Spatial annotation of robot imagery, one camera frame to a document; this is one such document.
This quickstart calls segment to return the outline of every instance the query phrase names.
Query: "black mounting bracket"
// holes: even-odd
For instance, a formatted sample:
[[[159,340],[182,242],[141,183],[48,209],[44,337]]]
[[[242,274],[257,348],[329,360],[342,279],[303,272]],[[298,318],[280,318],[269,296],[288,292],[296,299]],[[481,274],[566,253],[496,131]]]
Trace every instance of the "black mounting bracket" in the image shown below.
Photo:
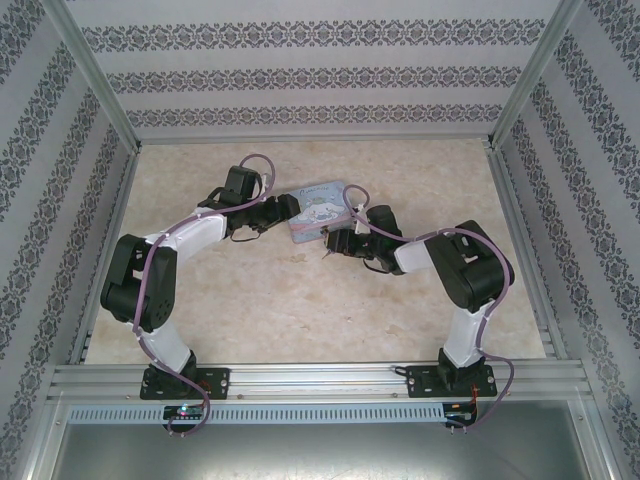
[[[195,383],[200,385],[209,395],[211,400],[226,400],[229,392],[229,377],[231,370],[228,368],[200,368],[195,374]],[[140,398],[142,400],[201,400],[202,395],[197,390],[189,388],[185,390],[184,384],[178,382],[177,388],[167,383],[165,372],[155,367],[149,367],[144,371]]]
[[[438,365],[396,367],[395,373],[407,379],[409,398],[495,397],[498,394],[493,369],[483,365],[473,377],[463,378],[449,388],[442,381]]]

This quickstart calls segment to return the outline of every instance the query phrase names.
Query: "vented metal strip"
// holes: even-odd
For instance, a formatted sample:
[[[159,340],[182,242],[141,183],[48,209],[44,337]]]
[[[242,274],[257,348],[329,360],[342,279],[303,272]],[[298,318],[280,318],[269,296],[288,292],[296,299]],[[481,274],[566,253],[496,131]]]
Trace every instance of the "vented metal strip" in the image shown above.
[[[69,424],[143,425],[162,423],[162,405],[82,405],[73,407]],[[336,405],[217,405],[209,424],[336,424],[444,422],[442,403]],[[194,424],[196,420],[176,420]]]

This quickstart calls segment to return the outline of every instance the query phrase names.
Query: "damask pattern wall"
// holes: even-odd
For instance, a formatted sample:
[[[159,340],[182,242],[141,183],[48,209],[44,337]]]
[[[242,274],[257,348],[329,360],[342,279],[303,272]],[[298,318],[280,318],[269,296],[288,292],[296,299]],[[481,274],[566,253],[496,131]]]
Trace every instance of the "damask pattern wall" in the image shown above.
[[[164,141],[488,134],[557,4],[68,2],[138,136]]]
[[[503,145],[564,341],[640,477],[640,4],[586,1]]]
[[[50,367],[69,360],[129,152],[42,5],[2,2],[0,18],[0,479],[8,479]]]

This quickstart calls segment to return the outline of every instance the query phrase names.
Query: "purple cable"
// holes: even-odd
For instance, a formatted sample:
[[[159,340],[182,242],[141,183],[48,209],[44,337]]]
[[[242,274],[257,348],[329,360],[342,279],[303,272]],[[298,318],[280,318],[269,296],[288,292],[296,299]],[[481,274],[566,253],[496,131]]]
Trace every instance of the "purple cable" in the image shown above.
[[[269,185],[265,189],[264,193],[258,195],[256,198],[254,198],[250,202],[244,203],[242,205],[238,205],[236,207],[223,208],[220,210],[213,210],[211,212],[207,212],[203,214],[193,215],[191,217],[185,218],[184,220],[176,223],[172,227],[168,228],[163,235],[160,235],[160,237],[156,239],[156,241],[153,243],[153,245],[149,249],[149,253],[147,254],[147,259],[144,262],[144,269],[142,270],[142,281],[140,282],[140,292],[138,293],[138,303],[136,305],[135,316],[133,317],[132,331],[136,335],[138,343],[140,344],[140,348],[142,348],[144,353],[151,359],[151,361],[155,365],[159,366],[165,372],[169,373],[170,375],[173,375],[175,378],[177,378],[181,382],[194,388],[200,395],[202,395],[202,399],[205,404],[206,413],[202,416],[202,420],[200,421],[200,423],[195,425],[191,430],[181,433],[180,437],[182,438],[196,433],[198,430],[200,430],[204,426],[204,424],[207,422],[207,419],[209,418],[209,413],[211,412],[211,400],[209,399],[209,395],[207,395],[207,392],[200,385],[189,380],[183,375],[180,375],[178,372],[172,370],[167,365],[162,363],[160,360],[158,360],[158,358],[153,354],[153,352],[149,350],[147,345],[144,343],[144,339],[142,338],[142,335],[140,333],[140,318],[142,317],[142,306],[144,304],[144,295],[147,292],[147,281],[149,280],[148,273],[149,273],[149,270],[151,269],[151,261],[153,260],[153,256],[155,255],[156,250],[158,249],[160,244],[164,242],[167,238],[169,238],[171,234],[176,230],[178,230],[180,227],[183,227],[184,225],[187,225],[191,222],[195,222],[196,220],[199,220],[201,218],[212,217],[214,215],[220,215],[223,213],[237,212],[238,210],[243,210],[245,208],[252,207],[253,205],[257,204],[258,202],[262,201],[264,198],[269,196],[269,194],[271,193],[271,190],[273,189],[273,185],[275,184],[275,181],[276,181],[276,167],[269,157],[267,157],[266,155],[262,155],[260,153],[252,153],[251,155],[247,155],[240,162],[240,166],[242,167],[248,160],[252,158],[262,158],[266,160],[267,163],[269,164],[269,167],[271,168],[271,182],[269,182]],[[178,417],[172,417],[171,419],[169,419],[169,423],[167,424],[167,430],[169,431],[169,435],[173,435],[175,433],[173,430],[171,430],[171,424],[173,423],[173,420],[175,418],[178,418]]]
[[[393,240],[397,240],[399,242],[419,242],[419,241],[429,240],[430,238],[433,238],[436,235],[440,235],[441,233],[459,233],[459,234],[465,235],[467,237],[471,237],[471,238],[473,238],[475,240],[478,240],[480,243],[484,244],[487,248],[489,248],[489,250],[491,250],[491,252],[493,252],[493,254],[495,254],[495,256],[498,258],[498,261],[500,262],[500,265],[502,266],[502,270],[504,272],[504,274],[503,274],[504,282],[502,284],[502,291],[500,292],[500,295],[498,295],[498,298],[496,298],[496,300],[489,306],[489,308],[487,308],[487,311],[482,316],[482,320],[480,322],[480,328],[478,329],[478,335],[476,336],[476,348],[478,349],[478,351],[480,353],[482,353],[489,360],[498,360],[498,361],[501,361],[501,362],[505,362],[509,366],[509,372],[510,373],[509,373],[509,378],[507,380],[507,384],[502,389],[502,392],[500,392],[500,395],[498,395],[498,398],[493,403],[493,405],[491,406],[489,411],[487,411],[487,413],[485,413],[482,416],[481,419],[479,419],[473,425],[469,426],[467,429],[472,429],[472,428],[475,428],[478,425],[481,425],[489,417],[491,417],[491,415],[493,415],[493,413],[495,412],[495,410],[498,407],[498,405],[500,405],[500,402],[502,402],[502,399],[506,396],[507,392],[509,391],[509,388],[511,388],[511,384],[513,383],[513,378],[515,377],[515,372],[516,372],[515,365],[513,364],[513,362],[511,360],[509,360],[508,358],[500,357],[498,355],[491,355],[491,354],[485,352],[482,349],[482,336],[484,334],[485,328],[487,327],[487,323],[489,322],[489,317],[491,316],[493,311],[496,308],[498,308],[498,305],[500,305],[500,303],[502,303],[504,298],[507,296],[507,291],[509,290],[509,283],[511,282],[511,275],[509,274],[509,266],[507,265],[507,260],[506,260],[506,258],[504,256],[504,254],[500,251],[500,249],[498,247],[496,247],[493,244],[493,242],[487,240],[482,235],[478,235],[475,232],[471,232],[471,231],[465,230],[463,228],[454,228],[454,227],[443,228],[443,229],[440,229],[440,230],[438,230],[436,232],[426,233],[424,235],[420,235],[419,237],[415,237],[415,238],[399,237],[398,235],[393,235],[392,233],[386,232],[386,231],[382,230],[381,228],[378,228],[378,227],[375,227],[375,226],[371,225],[365,218],[360,216],[358,214],[358,212],[356,212],[354,210],[353,206],[351,205],[351,202],[349,201],[349,197],[347,196],[347,192],[349,190],[351,190],[351,189],[359,190],[360,192],[362,192],[365,195],[366,200],[364,202],[363,208],[365,208],[367,205],[369,205],[369,201],[371,200],[371,196],[369,195],[369,192],[367,192],[360,185],[353,185],[353,184],[347,185],[346,187],[344,187],[344,190],[342,191],[342,199],[344,200],[345,205],[349,209],[349,212],[351,212],[351,215],[356,220],[358,220],[360,223],[362,223],[363,225],[369,227],[369,230],[372,230],[374,232],[379,233],[380,235],[384,235],[384,236],[386,236],[388,238],[391,238]]]

